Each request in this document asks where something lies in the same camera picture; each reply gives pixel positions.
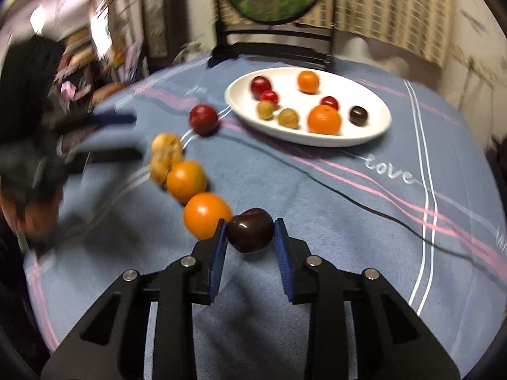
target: wall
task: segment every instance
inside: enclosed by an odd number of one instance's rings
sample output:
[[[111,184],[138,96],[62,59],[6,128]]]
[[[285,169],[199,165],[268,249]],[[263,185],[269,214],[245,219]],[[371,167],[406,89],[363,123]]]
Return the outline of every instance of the wall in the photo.
[[[67,35],[87,25],[89,22],[88,6],[85,4],[60,19],[58,28],[55,29],[55,38],[62,39],[67,37]]]
[[[214,24],[214,0],[189,0],[189,35],[199,40],[202,48],[212,50],[216,46]]]
[[[456,0],[454,18],[454,46],[461,60],[469,57],[482,68],[505,79],[507,39],[483,0]],[[451,57],[439,81],[437,92],[458,107],[463,92],[467,68]],[[470,80],[462,113],[477,142],[486,147],[489,133],[497,137],[507,135],[507,88],[496,84],[491,90],[476,75]]]

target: pink stripe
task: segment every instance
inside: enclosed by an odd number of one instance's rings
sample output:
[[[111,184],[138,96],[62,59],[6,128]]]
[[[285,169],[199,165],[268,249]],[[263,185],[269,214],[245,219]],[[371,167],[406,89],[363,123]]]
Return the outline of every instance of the pink stripe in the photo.
[[[153,90],[152,88],[148,88],[147,90],[143,90],[139,94],[141,94],[143,96],[151,97],[151,98],[156,98],[157,100],[161,100],[163,102],[165,102],[165,100],[167,100],[167,96],[166,95],[164,95],[163,93],[158,92],[157,90]],[[178,110],[187,109],[187,107],[185,105],[183,105],[181,101],[180,102],[174,102],[172,104],[172,106],[173,106],[173,108],[176,108]]]
[[[174,94],[167,92],[165,90],[160,90],[157,88],[150,88],[149,92],[151,92],[153,95],[157,95],[158,98],[161,100],[163,98],[167,99],[172,104],[177,104],[179,107],[191,109],[195,105],[197,105],[198,99],[195,97],[189,97],[186,99],[181,99],[176,97]]]
[[[408,98],[408,95],[404,92],[399,92],[399,91],[396,91],[396,90],[393,90],[392,88],[389,88],[389,87],[386,87],[386,86],[383,86],[383,85],[378,85],[378,84],[375,84],[375,83],[372,83],[371,81],[368,81],[368,80],[364,80],[362,78],[351,78],[351,80],[354,80],[362,85],[367,85],[369,87],[372,87],[372,88],[377,88],[377,90],[381,90],[383,92],[388,92],[389,94],[392,94],[394,96],[398,96],[398,97],[402,97],[402,98]],[[459,121],[456,121],[455,119],[453,119],[451,116],[447,115],[446,113],[443,113],[442,111],[440,110],[437,110],[436,108],[432,107],[432,106],[428,106],[427,104],[425,103],[419,103],[419,105],[428,110],[428,111],[431,111],[432,113],[434,114],[438,114],[440,116],[442,116],[445,120],[448,120],[450,121],[451,123],[454,123],[456,125],[459,125],[460,127],[462,127],[462,124],[459,122]]]
[[[46,301],[44,299],[44,292],[42,291],[40,278],[41,268],[35,256],[33,256],[33,259],[34,259],[34,268],[32,269],[31,273],[29,273],[27,280],[28,281],[32,280],[31,287],[34,291],[34,296],[37,303],[37,310],[39,311],[40,322],[45,334],[44,337],[48,349],[53,353],[60,345],[60,342],[56,337],[55,331],[53,330],[53,326],[51,325],[51,320],[49,318],[48,309],[46,307]]]
[[[245,132],[245,130],[244,130],[244,129],[242,129],[242,128],[240,128],[240,127],[237,127],[237,126],[235,126],[235,125],[233,125],[233,124],[230,124],[229,122],[224,122],[224,123],[222,123],[222,125],[223,125],[224,127],[229,128],[229,129],[236,130],[236,131],[238,131],[238,132],[240,132],[240,133],[244,133],[244,132]],[[286,150],[281,149],[279,146],[274,145],[273,143],[271,143],[271,142],[269,142],[269,141],[268,141],[268,143],[270,143],[270,145],[271,145],[272,147],[274,147],[274,148],[276,148],[276,149],[278,149],[278,150],[280,150],[280,151],[282,151],[282,152],[286,153]],[[353,181],[350,181],[350,180],[348,180],[348,179],[346,179],[346,178],[343,178],[343,177],[341,177],[341,176],[338,176],[338,175],[336,175],[336,174],[334,174],[334,173],[331,173],[331,172],[329,172],[329,171],[327,171],[327,170],[325,170],[325,169],[323,169],[323,168],[321,168],[321,167],[319,167],[319,166],[317,166],[317,165],[315,165],[315,164],[313,164],[313,163],[310,163],[309,161],[306,161],[306,160],[304,160],[304,159],[302,159],[302,158],[296,157],[296,156],[294,156],[294,155],[289,155],[289,156],[290,156],[291,158],[293,158],[294,160],[296,160],[296,161],[298,161],[298,162],[300,162],[300,163],[302,163],[302,164],[304,164],[304,165],[306,165],[306,166],[312,167],[312,168],[313,168],[313,169],[315,169],[315,170],[318,170],[318,171],[320,171],[320,172],[322,172],[322,173],[324,173],[324,174],[326,174],[326,175],[328,175],[328,176],[330,176],[330,177],[335,178],[336,180],[340,180],[340,181],[342,181],[342,182],[344,182],[344,183],[347,183],[347,184],[349,184],[349,185],[351,185],[351,186],[353,186],[353,187],[355,187],[355,188],[358,188],[358,189],[360,189],[360,190],[366,191],[367,193],[371,193],[371,194],[377,195],[377,196],[379,196],[379,197],[381,197],[381,198],[383,198],[383,199],[385,199],[385,200],[387,200],[387,201],[391,202],[391,203],[392,203],[392,204],[393,204],[396,208],[398,208],[398,209],[399,209],[399,210],[400,210],[403,214],[405,214],[407,217],[409,217],[410,219],[412,219],[413,221],[415,221],[415,222],[416,222],[416,223],[418,223],[418,224],[425,225],[427,228],[434,229],[434,230],[435,230],[435,231],[437,231],[437,232],[441,232],[442,234],[445,234],[445,235],[447,235],[447,236],[451,236],[451,237],[456,238],[457,240],[459,240],[459,241],[461,241],[463,244],[465,244],[465,245],[466,245],[466,246],[470,249],[470,251],[471,251],[474,255],[476,255],[478,258],[481,258],[481,259],[482,259],[485,263],[487,263],[487,264],[489,264],[491,267],[493,267],[493,268],[494,268],[494,269],[498,272],[499,276],[501,276],[502,278],[504,278],[504,279],[507,281],[507,264],[505,264],[505,262],[503,262],[503,261],[501,260],[501,258],[498,256],[498,254],[497,254],[496,252],[494,252],[494,251],[493,251],[494,258],[491,258],[491,257],[489,257],[486,253],[483,253],[482,251],[479,251],[479,250],[478,250],[478,249],[477,249],[477,248],[473,245],[473,243],[472,243],[470,240],[468,240],[467,238],[464,238],[462,235],[460,235],[460,234],[456,233],[456,232],[455,232],[455,231],[453,231],[453,230],[450,230],[450,229],[447,229],[447,228],[443,228],[443,227],[439,227],[439,226],[434,226],[434,225],[433,225],[433,224],[431,224],[431,223],[425,222],[425,221],[423,221],[423,220],[421,220],[421,219],[419,219],[419,218],[417,218],[417,217],[413,216],[412,214],[408,213],[408,212],[407,212],[407,211],[405,211],[403,208],[401,208],[401,207],[400,207],[400,206],[399,206],[399,205],[398,205],[395,201],[393,201],[393,200],[392,200],[391,198],[389,198],[387,195],[385,195],[385,194],[383,194],[383,193],[381,193],[381,192],[379,192],[379,191],[377,191],[377,190],[373,190],[373,189],[371,189],[371,188],[369,188],[369,187],[367,187],[367,186],[363,186],[363,185],[361,185],[361,184],[358,184],[358,183],[355,183],[355,182],[353,182]],[[476,242],[479,242],[479,243],[481,243],[482,245],[485,245],[485,246],[487,247],[486,243],[481,242],[480,240],[477,240],[477,239],[476,239]]]

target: blue tablecloth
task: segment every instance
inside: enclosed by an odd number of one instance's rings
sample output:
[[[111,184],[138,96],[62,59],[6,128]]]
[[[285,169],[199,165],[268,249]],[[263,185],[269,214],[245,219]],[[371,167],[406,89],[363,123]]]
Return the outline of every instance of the blue tablecloth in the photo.
[[[149,150],[160,132],[186,133],[197,103],[225,110],[224,91],[237,77],[281,65],[240,58],[207,69],[200,59],[161,71],[102,106],[134,109],[133,130],[106,129],[87,143],[138,141]],[[212,191],[235,213],[260,206],[336,267],[379,269],[464,376],[497,333],[506,300],[504,214],[485,157],[462,117],[434,92],[361,64],[338,62],[335,72],[387,104],[392,126],[381,138],[343,150],[304,147],[260,135],[224,112],[220,131],[193,138],[186,158],[202,162]],[[50,348],[122,271],[161,270],[191,252],[195,238],[181,205],[148,181],[149,158],[148,151],[138,165],[90,167],[70,180],[55,249],[27,261]],[[419,237],[333,190],[400,219]],[[272,250],[243,257],[230,247],[215,303],[194,308],[199,378],[302,378],[308,320],[308,307],[283,295]],[[148,346],[148,362],[151,354]],[[145,371],[151,378],[149,365]]]

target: white stripe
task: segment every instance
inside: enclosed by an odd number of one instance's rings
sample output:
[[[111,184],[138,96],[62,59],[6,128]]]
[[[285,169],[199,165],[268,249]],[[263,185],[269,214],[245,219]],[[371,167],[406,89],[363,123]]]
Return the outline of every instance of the white stripe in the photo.
[[[137,170],[135,173],[132,173],[130,176],[128,176],[123,183],[120,184],[120,186],[117,188],[117,190],[109,197],[109,199],[113,199],[116,195],[121,194],[125,188],[128,187],[128,185],[134,181],[137,177],[139,177],[141,174],[147,172],[149,169],[149,166],[145,166]],[[86,222],[82,224],[77,224],[74,227],[71,227],[67,230],[65,233],[65,237],[72,237],[78,232],[81,232],[88,224],[90,224],[97,216],[100,215],[100,213],[107,207],[108,202],[106,201],[98,210],[96,210],[87,220]]]
[[[417,152],[419,153],[419,169],[421,171],[421,178],[422,178],[422,184],[424,187],[424,215],[422,217],[423,225],[422,225],[422,261],[421,261],[421,267],[419,269],[419,274],[417,275],[417,280],[415,282],[414,288],[412,290],[412,294],[410,295],[409,299],[409,306],[412,305],[414,302],[415,295],[417,294],[417,290],[419,289],[419,285],[421,284],[422,275],[424,273],[424,266],[426,264],[426,222],[428,219],[428,189],[426,187],[426,180],[424,179],[424,170],[422,168],[422,155],[421,155],[421,144],[419,142],[419,129],[417,129],[417,118],[415,115],[415,107],[414,107],[414,99],[412,98],[412,93],[410,92],[410,89],[407,85],[407,82],[404,80],[405,87],[407,88],[409,95],[410,95],[410,104],[412,106],[412,116],[414,117],[414,129],[415,129],[415,136],[417,140]]]
[[[219,117],[219,120],[221,120],[222,118],[224,118],[224,117],[225,117],[227,114],[229,114],[231,111],[232,111],[232,108],[230,108],[230,109],[229,109],[229,111],[228,111],[227,113],[225,113],[224,115],[220,116],[220,117]]]
[[[179,142],[180,143],[183,143],[185,141],[185,137],[187,137],[189,134],[191,134],[192,132],[194,131],[194,129],[190,129],[188,130],[185,134],[182,135],[182,137],[180,138]]]
[[[218,115],[222,114],[222,113],[225,113],[227,110],[229,110],[231,108],[231,106],[227,106],[226,108],[224,108],[222,111],[219,111],[218,112]]]
[[[88,224],[90,225],[90,227],[88,228],[88,231],[90,231],[93,227],[97,226],[98,223],[100,223],[105,218],[105,216],[111,211],[111,209],[113,208],[113,206],[125,194],[130,193],[130,191],[135,190],[136,188],[138,188],[143,183],[146,183],[146,181],[148,181],[149,179],[150,179],[150,175],[146,174],[145,176],[143,176],[143,177],[139,178],[138,180],[134,181],[128,187],[124,188],[121,191],[121,193],[118,193],[116,196],[114,196],[113,198],[111,198],[111,200],[108,202],[109,204],[103,209],[102,214],[99,217],[97,217],[97,218],[93,219],[92,221],[88,222]]]
[[[412,85],[410,84],[409,81],[407,81],[407,83],[408,83],[410,89],[412,90],[412,93],[414,95],[415,104],[417,107],[417,115],[419,117],[419,124],[421,126],[422,142],[424,144],[424,154],[426,157],[426,165],[428,168],[429,187],[432,190],[434,213],[435,213],[435,215],[433,216],[432,246],[430,249],[431,250],[431,263],[430,263],[431,265],[430,265],[430,269],[429,269],[429,280],[428,280],[428,285],[427,285],[426,290],[424,292],[424,296],[422,298],[421,304],[419,306],[419,309],[417,309],[417,315],[419,316],[422,312],[424,304],[426,303],[426,299],[428,298],[429,290],[432,287],[432,282],[433,282],[433,258],[434,258],[434,252],[435,252],[435,228],[437,226],[437,221],[438,221],[437,214],[439,213],[439,207],[437,205],[437,198],[435,197],[435,190],[433,188],[432,169],[429,166],[428,147],[426,145],[426,136],[424,135],[424,127],[422,125],[421,109],[419,108],[419,101],[417,100],[417,95],[415,94],[414,88],[412,87]]]
[[[470,211],[467,207],[461,205],[460,203],[457,203],[457,201],[452,200],[451,198],[447,197],[446,195],[443,195],[441,193],[438,193],[435,191],[435,195],[440,198],[441,200],[445,201],[446,203],[449,203],[452,206],[455,206],[459,211],[466,214],[468,217],[470,217],[472,220],[477,221],[478,223],[481,223],[484,227],[486,227],[491,233],[493,233],[494,236],[496,236],[496,228],[491,224],[488,220],[486,220],[483,216],[480,216],[477,213],[474,213],[473,211]]]
[[[116,103],[115,109],[119,110],[120,108],[126,106],[130,102],[130,100],[132,100],[133,98],[134,98],[134,95],[132,93],[126,95],[124,98],[118,100],[118,102]]]
[[[160,76],[157,76],[157,77],[154,77],[153,79],[151,79],[150,86],[152,86],[153,84],[155,84],[156,82],[158,82],[160,80],[165,80],[166,78],[173,77],[174,75],[176,75],[184,70],[190,70],[191,68],[200,66],[201,64],[206,63],[209,60],[209,58],[210,57],[205,57],[205,58],[201,59],[200,61],[198,61],[197,63],[187,63],[187,64],[180,66],[180,67],[174,67],[173,69],[169,70],[167,73],[164,73]]]
[[[199,136],[197,134],[194,134],[192,137],[190,137],[187,142],[183,145],[182,149],[185,150],[185,148],[188,146],[188,143],[191,142],[192,140],[195,140],[196,138],[198,138]]]

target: small red tomato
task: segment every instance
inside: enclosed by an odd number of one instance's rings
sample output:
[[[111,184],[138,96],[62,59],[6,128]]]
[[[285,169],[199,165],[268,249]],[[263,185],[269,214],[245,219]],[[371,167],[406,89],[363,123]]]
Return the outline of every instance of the small red tomato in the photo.
[[[257,101],[260,101],[260,96],[262,96],[262,93],[264,91],[271,90],[271,83],[266,77],[258,75],[252,80],[250,89],[252,90],[253,97]]]
[[[198,104],[190,112],[189,124],[197,134],[207,136],[219,126],[219,116],[212,106]]]
[[[266,90],[265,92],[263,92],[262,95],[260,96],[260,100],[271,101],[275,105],[275,109],[278,109],[278,101],[279,101],[278,94],[275,93],[273,90]]]
[[[325,106],[336,108],[336,110],[340,110],[340,103],[338,103],[338,100],[334,97],[331,96],[324,97],[322,100],[320,100],[320,103]]]

